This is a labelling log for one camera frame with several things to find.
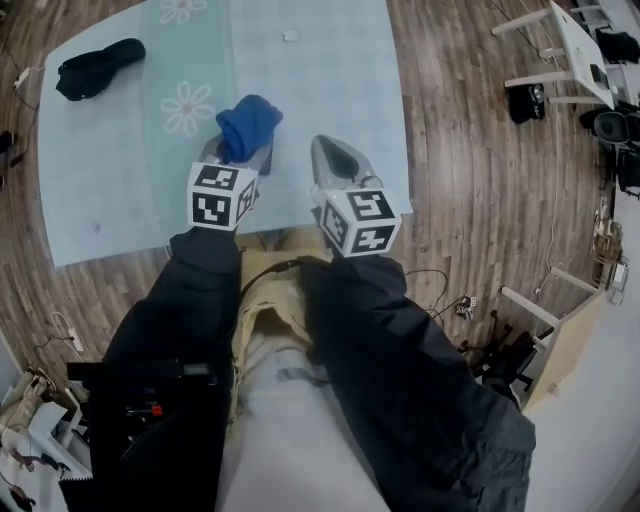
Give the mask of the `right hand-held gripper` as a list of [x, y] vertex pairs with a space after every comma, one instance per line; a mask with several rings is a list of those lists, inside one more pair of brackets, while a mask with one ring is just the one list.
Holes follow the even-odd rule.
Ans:
[[339, 139], [317, 135], [311, 162], [318, 225], [332, 248], [343, 257], [387, 253], [401, 213], [364, 154]]

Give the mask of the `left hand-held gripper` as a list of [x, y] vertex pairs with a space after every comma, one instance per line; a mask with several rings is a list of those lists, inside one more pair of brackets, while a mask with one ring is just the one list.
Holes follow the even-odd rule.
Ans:
[[191, 166], [187, 186], [187, 213], [190, 226], [235, 231], [254, 207], [259, 171], [269, 146], [258, 149], [244, 163], [223, 163], [219, 158], [222, 135], [210, 139], [200, 160]]

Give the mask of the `blue cloth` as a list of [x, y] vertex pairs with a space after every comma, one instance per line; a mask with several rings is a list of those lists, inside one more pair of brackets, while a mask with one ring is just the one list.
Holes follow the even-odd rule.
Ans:
[[244, 163], [261, 147], [271, 144], [282, 112], [259, 95], [247, 95], [232, 109], [216, 115], [222, 142], [219, 158], [223, 163]]

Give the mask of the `person's left forearm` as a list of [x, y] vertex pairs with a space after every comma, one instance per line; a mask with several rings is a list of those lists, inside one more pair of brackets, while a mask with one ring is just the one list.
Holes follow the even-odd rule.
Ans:
[[178, 358], [228, 368], [241, 277], [235, 234], [192, 228], [170, 245], [171, 258], [122, 320], [103, 361]]

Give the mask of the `person's right forearm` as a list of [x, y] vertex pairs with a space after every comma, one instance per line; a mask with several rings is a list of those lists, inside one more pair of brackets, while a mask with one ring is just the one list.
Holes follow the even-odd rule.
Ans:
[[340, 394], [352, 400], [453, 400], [476, 388], [435, 318], [407, 297], [396, 261], [306, 262], [300, 284], [307, 328]]

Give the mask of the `person's beige trousers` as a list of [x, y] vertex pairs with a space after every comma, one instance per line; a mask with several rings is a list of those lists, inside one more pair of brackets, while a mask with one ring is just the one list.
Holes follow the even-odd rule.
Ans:
[[236, 237], [241, 250], [241, 288], [238, 322], [232, 340], [233, 354], [242, 367], [251, 365], [257, 350], [250, 346], [256, 330], [290, 335], [303, 348], [312, 345], [305, 321], [306, 298], [299, 285], [299, 268], [275, 272], [278, 264], [310, 257], [330, 260], [320, 229], [315, 226], [288, 228], [272, 239], [266, 234]]

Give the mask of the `light blue flowered tablecloth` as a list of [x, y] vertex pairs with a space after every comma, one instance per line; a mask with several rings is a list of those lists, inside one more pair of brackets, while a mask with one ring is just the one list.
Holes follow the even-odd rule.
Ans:
[[[101, 94], [71, 102], [56, 90], [64, 61], [126, 38], [146, 57]], [[146, 0], [47, 57], [38, 168], [54, 265], [161, 247], [185, 231], [191, 166], [218, 134], [216, 115], [249, 94], [283, 120], [243, 232], [312, 222], [316, 135], [363, 153], [411, 211], [385, 0]]]

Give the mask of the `black rod-shaped device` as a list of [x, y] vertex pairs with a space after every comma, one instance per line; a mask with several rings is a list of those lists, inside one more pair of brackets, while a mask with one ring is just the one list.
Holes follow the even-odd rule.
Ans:
[[132, 384], [150, 386], [156, 383], [196, 383], [216, 385], [217, 376], [208, 363], [184, 363], [179, 359], [129, 362], [73, 362], [67, 364], [70, 381], [87, 384]]

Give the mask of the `black pouch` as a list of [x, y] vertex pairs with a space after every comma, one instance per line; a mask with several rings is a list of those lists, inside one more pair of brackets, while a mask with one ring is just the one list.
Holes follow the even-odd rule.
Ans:
[[78, 55], [59, 66], [56, 90], [71, 102], [94, 98], [110, 85], [117, 73], [145, 57], [145, 46], [135, 38]]

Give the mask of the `black chair base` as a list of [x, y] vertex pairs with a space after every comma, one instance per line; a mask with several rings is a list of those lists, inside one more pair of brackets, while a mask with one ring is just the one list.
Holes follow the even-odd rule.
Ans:
[[505, 323], [502, 333], [498, 334], [499, 316], [496, 310], [491, 311], [491, 318], [491, 337], [485, 346], [472, 347], [465, 340], [457, 351], [463, 356], [476, 354], [477, 358], [470, 365], [474, 377], [520, 408], [519, 398], [514, 393], [512, 384], [520, 381], [527, 392], [534, 382], [533, 378], [524, 374], [537, 354], [533, 336], [522, 332], [513, 342], [508, 343], [507, 338], [513, 332], [513, 327]]

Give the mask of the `black bag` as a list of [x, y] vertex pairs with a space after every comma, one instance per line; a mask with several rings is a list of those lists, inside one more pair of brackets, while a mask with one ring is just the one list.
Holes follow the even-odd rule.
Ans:
[[541, 121], [546, 116], [545, 91], [540, 83], [509, 87], [506, 99], [510, 118], [517, 125]]

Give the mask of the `black device with red button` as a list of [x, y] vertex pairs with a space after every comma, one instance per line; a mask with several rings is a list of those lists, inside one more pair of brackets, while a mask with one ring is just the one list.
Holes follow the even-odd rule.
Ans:
[[164, 415], [163, 407], [158, 403], [127, 405], [125, 407], [125, 412], [128, 418], [139, 421], [148, 421], [153, 418], [160, 418]]

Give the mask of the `person's white shirt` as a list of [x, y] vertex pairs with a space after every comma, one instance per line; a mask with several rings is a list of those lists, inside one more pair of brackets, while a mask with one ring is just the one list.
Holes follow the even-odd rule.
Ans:
[[216, 512], [389, 512], [327, 377], [293, 347], [240, 390]]

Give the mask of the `white and wooden table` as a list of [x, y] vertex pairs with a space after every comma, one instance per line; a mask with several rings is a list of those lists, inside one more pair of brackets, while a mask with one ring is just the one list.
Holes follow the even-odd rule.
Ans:
[[614, 311], [608, 288], [608, 278], [614, 269], [614, 265], [596, 259], [589, 276], [579, 278], [558, 266], [553, 267], [552, 278], [586, 294], [586, 298], [564, 316], [548, 311], [507, 286], [500, 289], [503, 297], [547, 327], [543, 335], [532, 336], [535, 355], [528, 366], [532, 382], [521, 393], [524, 412], [531, 412], [547, 398], [559, 397], [562, 385], [578, 367], [589, 343], [605, 331]]

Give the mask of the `wooden parts clutter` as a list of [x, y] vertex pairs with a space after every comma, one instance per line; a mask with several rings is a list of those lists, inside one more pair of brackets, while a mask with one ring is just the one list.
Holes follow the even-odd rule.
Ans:
[[622, 241], [622, 226], [614, 221], [609, 200], [601, 195], [594, 214], [591, 282], [608, 294], [614, 306], [624, 301], [630, 270]]

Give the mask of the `beige canvas bag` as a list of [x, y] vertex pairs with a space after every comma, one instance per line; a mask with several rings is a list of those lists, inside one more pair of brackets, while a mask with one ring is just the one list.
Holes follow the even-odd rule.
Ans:
[[58, 391], [41, 368], [29, 367], [10, 397], [0, 406], [0, 431], [27, 428], [40, 405]]

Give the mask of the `black mesh office chair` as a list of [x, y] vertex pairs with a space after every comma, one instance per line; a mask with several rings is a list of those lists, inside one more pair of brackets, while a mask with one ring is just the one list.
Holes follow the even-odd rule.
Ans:
[[640, 150], [640, 112], [595, 109], [580, 115], [579, 122], [603, 143]]

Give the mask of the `person's black jacket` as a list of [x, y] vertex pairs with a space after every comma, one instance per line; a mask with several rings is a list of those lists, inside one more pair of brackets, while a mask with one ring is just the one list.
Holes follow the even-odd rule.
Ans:
[[[216, 385], [87, 384], [92, 475], [64, 480], [69, 512], [216, 512], [227, 438], [240, 390], [268, 353], [302, 351], [323, 371], [368, 462], [389, 512], [525, 512], [536, 446], [534, 424], [482, 385], [453, 400], [352, 400], [332, 383], [314, 343], [256, 330], [251, 365], [212, 371]], [[127, 405], [158, 403], [164, 415], [126, 416]]]

